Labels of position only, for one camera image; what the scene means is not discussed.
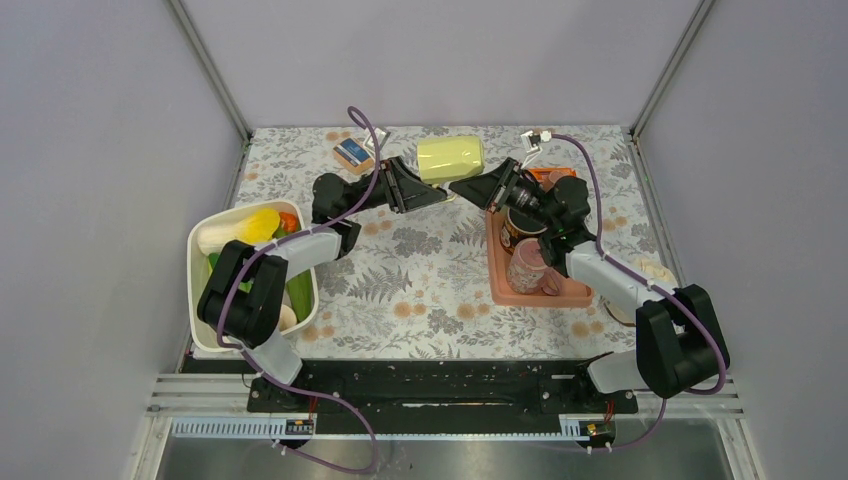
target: small box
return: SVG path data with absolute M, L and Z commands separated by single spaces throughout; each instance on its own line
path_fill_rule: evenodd
M 347 138 L 333 147 L 333 156 L 349 172 L 356 175 L 364 173 L 374 166 L 374 159 L 359 142 Z

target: white plastic basket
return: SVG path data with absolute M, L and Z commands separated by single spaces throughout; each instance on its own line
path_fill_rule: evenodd
M 230 348 L 222 348 L 218 346 L 215 330 L 209 325 L 203 323 L 197 318 L 197 302 L 200 301 L 200 295 L 203 294 L 203 289 L 206 287 L 206 282 L 209 280 L 209 264 L 200 249 L 197 247 L 197 231 L 206 225 L 230 224 L 242 220 L 250 216 L 255 211 L 262 208 L 272 208 L 278 212 L 287 212 L 297 215 L 298 223 L 301 228 L 303 225 L 303 216 L 300 214 L 300 209 L 297 205 L 285 200 L 274 200 L 271 202 L 260 202 L 243 207 L 237 207 L 224 212 L 212 215 L 211 217 L 202 220 L 200 223 L 191 229 L 188 235 L 187 260 L 186 269 L 188 277 L 188 310 L 189 324 L 191 325 L 191 338 L 201 350 L 207 352 L 228 352 Z M 282 335 L 289 336 L 298 330 L 305 328 L 312 319 L 315 318 L 318 312 L 318 281 L 315 279 L 315 270 L 310 268 L 312 274 L 312 310 L 302 322 L 282 332 Z M 288 293 L 283 296 L 283 302 L 291 306 Z

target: leaf pattern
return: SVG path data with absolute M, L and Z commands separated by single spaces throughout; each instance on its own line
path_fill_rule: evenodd
M 356 284 L 350 287 L 347 294 L 356 298 L 382 302 L 384 298 L 391 300 L 396 293 L 412 286 L 409 273 L 404 272 L 400 267 L 396 272 L 388 267 L 382 267 L 382 269 L 383 271 L 380 272 L 369 268 L 368 272 L 359 277 Z
M 395 253 L 405 258 L 409 258 L 415 253 L 430 255 L 438 253 L 442 249 L 440 238 L 427 236 L 427 232 L 413 230 L 409 227 L 395 230 L 392 234 L 392 240 L 398 242 L 395 245 Z
M 478 215 L 463 220 L 451 234 L 450 241 L 482 247 L 486 243 L 486 224 L 483 217 Z
M 658 259 L 656 238 L 619 127 L 390 126 L 382 153 L 384 158 L 400 156 L 417 172 L 419 140 L 477 135 L 484 143 L 485 167 L 491 170 L 507 156 L 515 157 L 521 151 L 519 135 L 537 127 L 575 137 L 595 160 L 602 211 L 593 211 L 587 225 L 594 229 L 598 216 L 611 222 L 613 228 L 603 237 L 606 248 L 630 262 L 639 257 Z M 357 179 L 329 154 L 343 135 L 364 139 L 353 128 L 256 129 L 236 204 L 285 198 L 300 207 L 308 222 L 316 177 L 335 172 L 347 181 Z M 589 178 L 580 152 L 565 142 L 545 144 L 534 166 L 567 166 Z M 590 189 L 591 202 L 594 195 Z M 344 258 L 315 269 L 319 311 L 304 333 L 292 338 L 304 357 L 459 358 L 461 348 L 462 358 L 585 358 L 634 345 L 633 330 L 609 317 L 598 296 L 588 309 L 495 305 L 484 217 L 462 199 L 405 215 L 375 208 L 351 219 L 363 226 L 356 247 Z

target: brown mug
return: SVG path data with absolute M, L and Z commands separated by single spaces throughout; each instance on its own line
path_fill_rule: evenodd
M 506 209 L 504 226 L 501 228 L 501 246 L 512 255 L 515 247 L 526 238 L 535 238 L 542 234 L 547 228 L 541 223 L 518 212 L 515 209 Z

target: pink cup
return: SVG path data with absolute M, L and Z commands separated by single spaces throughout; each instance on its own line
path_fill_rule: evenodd
M 545 178 L 542 182 L 542 188 L 547 192 L 548 190 L 554 188 L 556 182 L 559 181 L 560 178 L 564 177 L 565 174 L 560 172 L 559 170 L 554 170 Z
M 553 268 L 548 267 L 545 271 L 544 277 L 542 277 L 542 291 L 547 295 L 555 297 L 559 295 L 565 285 L 565 277 L 563 277 L 559 272 L 554 270 Z
M 542 260 L 539 240 L 525 238 L 515 246 L 506 270 L 506 283 L 515 293 L 529 295 L 542 288 L 548 266 Z

